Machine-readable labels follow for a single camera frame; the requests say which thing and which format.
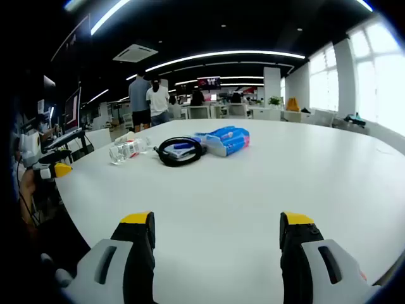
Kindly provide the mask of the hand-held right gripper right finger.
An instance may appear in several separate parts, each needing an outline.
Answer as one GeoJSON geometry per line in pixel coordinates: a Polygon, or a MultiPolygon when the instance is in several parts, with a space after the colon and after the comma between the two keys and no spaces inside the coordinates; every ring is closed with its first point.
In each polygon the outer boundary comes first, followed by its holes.
{"type": "Polygon", "coordinates": [[[280,214],[280,267],[284,303],[367,303],[372,286],[357,260],[333,239],[324,239],[313,219],[280,214]]]}

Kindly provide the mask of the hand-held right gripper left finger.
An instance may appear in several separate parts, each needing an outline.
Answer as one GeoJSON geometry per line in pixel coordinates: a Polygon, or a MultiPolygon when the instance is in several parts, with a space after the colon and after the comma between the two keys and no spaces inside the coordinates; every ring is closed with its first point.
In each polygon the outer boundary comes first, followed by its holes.
{"type": "Polygon", "coordinates": [[[152,211],[121,219],[109,239],[100,240],[77,263],[77,274],[59,271],[68,303],[154,303],[156,244],[152,211]]]}

